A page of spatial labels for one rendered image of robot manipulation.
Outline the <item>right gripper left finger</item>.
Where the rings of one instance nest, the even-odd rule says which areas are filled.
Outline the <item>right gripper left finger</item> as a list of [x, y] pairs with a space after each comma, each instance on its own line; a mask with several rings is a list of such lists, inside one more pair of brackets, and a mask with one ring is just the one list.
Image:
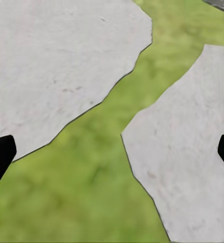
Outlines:
[[0, 137], [0, 180], [17, 153], [13, 135]]

